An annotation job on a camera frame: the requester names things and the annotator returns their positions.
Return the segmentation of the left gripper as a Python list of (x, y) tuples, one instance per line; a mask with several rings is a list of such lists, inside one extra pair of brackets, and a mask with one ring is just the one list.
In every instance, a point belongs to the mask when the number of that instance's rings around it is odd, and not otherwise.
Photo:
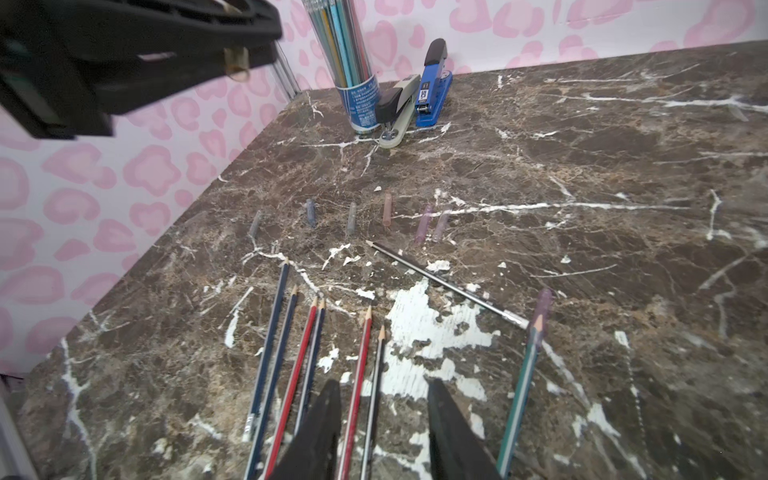
[[(281, 38), (267, 1), (3, 1), (1, 105), (36, 139), (110, 137), (108, 114), (226, 77), (238, 66), (231, 47)], [(96, 96), (67, 50), (109, 62), (92, 66)], [(184, 56), (111, 62), (165, 53)]]

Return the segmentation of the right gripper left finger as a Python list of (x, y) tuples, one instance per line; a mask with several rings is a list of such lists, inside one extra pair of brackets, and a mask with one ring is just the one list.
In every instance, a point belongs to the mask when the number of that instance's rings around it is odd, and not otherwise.
[(327, 380), (270, 479), (332, 479), (341, 429), (337, 380)]

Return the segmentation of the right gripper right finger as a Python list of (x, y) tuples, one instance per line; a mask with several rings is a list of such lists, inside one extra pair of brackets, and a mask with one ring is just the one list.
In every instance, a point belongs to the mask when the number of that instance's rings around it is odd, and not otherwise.
[(429, 455), (433, 479), (500, 479), (495, 462), (439, 379), (428, 381)]

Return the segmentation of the red capped pencil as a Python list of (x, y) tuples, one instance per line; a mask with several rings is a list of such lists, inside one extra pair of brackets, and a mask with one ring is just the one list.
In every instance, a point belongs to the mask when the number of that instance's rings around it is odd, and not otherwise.
[(359, 416), (359, 407), (361, 400), (361, 391), (365, 376), (367, 363), (367, 353), (370, 344), (371, 330), (373, 323), (372, 307), (368, 306), (362, 323), (362, 335), (359, 345), (358, 361), (354, 376), (354, 385), (347, 414), (347, 423), (344, 434), (343, 448), (338, 462), (336, 472), (337, 480), (347, 480), (351, 465), (351, 457), (354, 450), (357, 420)]

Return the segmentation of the purple capped pencil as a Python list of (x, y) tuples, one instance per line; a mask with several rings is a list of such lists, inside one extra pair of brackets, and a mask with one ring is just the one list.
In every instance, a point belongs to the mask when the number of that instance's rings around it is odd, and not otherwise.
[(383, 365), (383, 355), (386, 343), (386, 327), (382, 325), (379, 330), (377, 350), (375, 357), (375, 365), (373, 370), (373, 377), (371, 382), (371, 395), (369, 398), (369, 411), (365, 432), (365, 443), (361, 462), (360, 480), (367, 480), (370, 477), (370, 461), (373, 452), (374, 432), (377, 415), (377, 402), (378, 394), (381, 383), (381, 371)]

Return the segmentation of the dark pencil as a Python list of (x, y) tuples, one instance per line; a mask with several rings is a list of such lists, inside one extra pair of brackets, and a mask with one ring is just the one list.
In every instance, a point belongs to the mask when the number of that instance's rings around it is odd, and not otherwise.
[(277, 344), (275, 359), (272, 363), (272, 369), (270, 371), (270, 375), (268, 378), (265, 396), (261, 405), (260, 416), (258, 417), (258, 422), (256, 424), (255, 437), (252, 442), (247, 469), (244, 475), (244, 478), (246, 480), (257, 479), (258, 474), (261, 471), (261, 467), (259, 467), (259, 462), (262, 455), (264, 437), (266, 434), (267, 425), (269, 423), (271, 407), (272, 407), (273, 399), (275, 397), (275, 389), (280, 376), (280, 371), (282, 368), (285, 350), (286, 350), (286, 344), (288, 341), (288, 337), (290, 335), (291, 324), (292, 324), (292, 320), (294, 317), (295, 309), (296, 309), (298, 298), (299, 298), (298, 289), (299, 287), (295, 285), (291, 291), (291, 296), (288, 303), (288, 309), (287, 309), (283, 326), (281, 329), (280, 339)]
[(254, 391), (250, 410), (246, 418), (246, 423), (243, 429), (241, 440), (243, 442), (250, 442), (255, 435), (255, 423), (259, 416), (260, 404), (263, 397), (263, 391), (265, 388), (267, 371), (272, 355), (272, 343), (274, 340), (275, 332), (277, 329), (280, 311), (282, 308), (282, 302), (284, 292), (288, 280), (290, 270), (290, 263), (288, 260), (284, 260), (281, 264), (280, 275), (278, 279), (276, 293), (273, 299), (272, 309), (270, 312), (270, 318), (267, 323), (267, 331), (264, 338), (263, 351), (261, 355), (260, 365), (255, 379)]

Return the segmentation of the yellow removed pencil cap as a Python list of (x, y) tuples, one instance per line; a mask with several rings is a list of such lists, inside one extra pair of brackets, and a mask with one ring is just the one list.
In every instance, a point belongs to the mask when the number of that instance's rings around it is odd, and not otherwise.
[(245, 47), (224, 49), (224, 67), (228, 78), (244, 83), (250, 78), (249, 52)]

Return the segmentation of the yellow capped pencil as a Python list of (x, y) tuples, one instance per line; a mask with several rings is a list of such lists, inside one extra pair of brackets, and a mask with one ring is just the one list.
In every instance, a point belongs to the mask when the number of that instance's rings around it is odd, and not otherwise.
[(494, 304), (492, 304), (491, 302), (489, 302), (488, 300), (484, 300), (474, 295), (473, 293), (448, 282), (447, 280), (443, 279), (439, 275), (427, 270), (425, 267), (420, 266), (416, 262), (409, 260), (403, 257), (402, 255), (397, 254), (396, 252), (384, 247), (383, 245), (380, 245), (379, 243), (376, 243), (370, 240), (366, 240), (365, 243), (375, 251), (385, 255), (386, 257), (397, 262), (398, 264), (403, 265), (404, 267), (407, 267), (408, 269), (413, 270), (414, 272), (417, 272), (418, 274), (422, 275), (423, 277), (433, 282), (436, 282), (440, 286), (445, 287), (448, 290), (452, 291), (453, 293), (460, 295), (464, 299), (469, 300), (479, 305), (480, 307), (499, 315), (500, 317), (504, 318), (506, 321), (518, 326), (519, 328), (523, 330), (528, 328), (529, 321), (522, 318), (521, 316), (514, 314), (510, 311), (501, 309), (495, 306)]

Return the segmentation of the teal capped pencil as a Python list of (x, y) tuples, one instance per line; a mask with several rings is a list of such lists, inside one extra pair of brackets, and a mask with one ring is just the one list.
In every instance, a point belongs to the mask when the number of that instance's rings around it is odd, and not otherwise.
[(519, 372), (515, 396), (508, 415), (505, 433), (496, 461), (496, 469), (501, 479), (506, 479), (511, 469), (514, 450), (520, 433), (525, 406), (534, 376), (538, 350), (546, 335), (548, 317), (553, 303), (553, 293), (544, 288), (538, 296), (533, 319), (527, 327), (527, 343), (522, 366)]

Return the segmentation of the purple removed pencil cap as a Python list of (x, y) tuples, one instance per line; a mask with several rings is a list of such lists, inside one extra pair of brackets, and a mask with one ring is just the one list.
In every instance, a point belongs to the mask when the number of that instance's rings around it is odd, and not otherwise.
[(432, 214), (433, 214), (433, 205), (428, 203), (425, 206), (424, 211), (421, 214), (419, 219), (419, 224), (418, 224), (416, 235), (414, 238), (415, 245), (421, 245), (425, 242), (429, 225), (432, 219)]

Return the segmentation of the dark grey removed cap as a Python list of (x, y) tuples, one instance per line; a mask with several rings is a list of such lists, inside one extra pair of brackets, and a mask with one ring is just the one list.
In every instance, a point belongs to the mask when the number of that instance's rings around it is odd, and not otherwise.
[(261, 222), (262, 218), (263, 218), (263, 211), (262, 210), (258, 210), (256, 212), (256, 214), (254, 215), (253, 220), (252, 220), (252, 222), (250, 224), (250, 227), (248, 229), (248, 232), (247, 232), (248, 237), (251, 240), (253, 240), (253, 241), (255, 241), (256, 238), (257, 238), (258, 228), (259, 228), (259, 225), (260, 225), (260, 222)]

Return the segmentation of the clear pink pencil cap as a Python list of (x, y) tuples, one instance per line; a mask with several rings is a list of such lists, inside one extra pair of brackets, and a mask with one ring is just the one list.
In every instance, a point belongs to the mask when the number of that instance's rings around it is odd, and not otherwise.
[(382, 225), (389, 228), (392, 224), (392, 212), (393, 212), (393, 195), (391, 192), (386, 192), (384, 195), (384, 205), (382, 214)]

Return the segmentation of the blue removed pencil cap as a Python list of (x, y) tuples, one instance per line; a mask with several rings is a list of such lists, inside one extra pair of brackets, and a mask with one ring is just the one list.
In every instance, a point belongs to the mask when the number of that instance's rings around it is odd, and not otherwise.
[(315, 228), (317, 226), (317, 217), (316, 217), (316, 206), (313, 199), (308, 199), (306, 201), (306, 212), (307, 212), (307, 221), (311, 228)]

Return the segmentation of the grey removed pencil cap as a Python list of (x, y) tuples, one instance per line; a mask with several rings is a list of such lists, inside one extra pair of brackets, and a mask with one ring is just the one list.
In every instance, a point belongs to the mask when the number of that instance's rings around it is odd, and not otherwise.
[(349, 211), (347, 215), (347, 223), (345, 228), (345, 236), (347, 238), (354, 235), (355, 228), (356, 228), (356, 215), (357, 215), (357, 204), (355, 202), (352, 202), (349, 207)]

